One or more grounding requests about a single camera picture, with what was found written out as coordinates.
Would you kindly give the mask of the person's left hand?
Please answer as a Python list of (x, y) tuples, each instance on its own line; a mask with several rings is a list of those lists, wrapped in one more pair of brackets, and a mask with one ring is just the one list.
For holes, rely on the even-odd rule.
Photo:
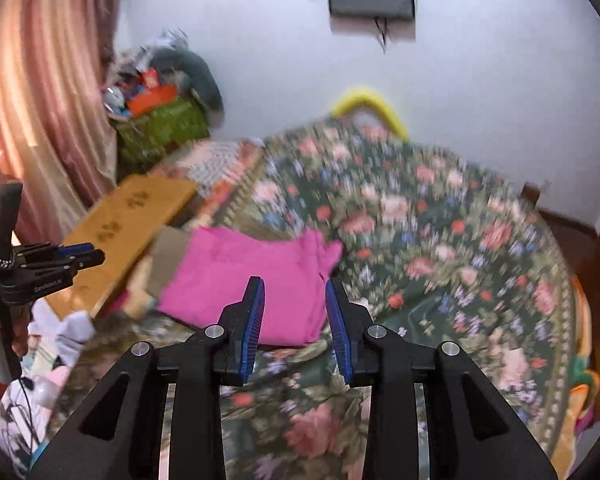
[(31, 319), (32, 304), (20, 307), (12, 314), (12, 351), (22, 358), (28, 353), (28, 326)]

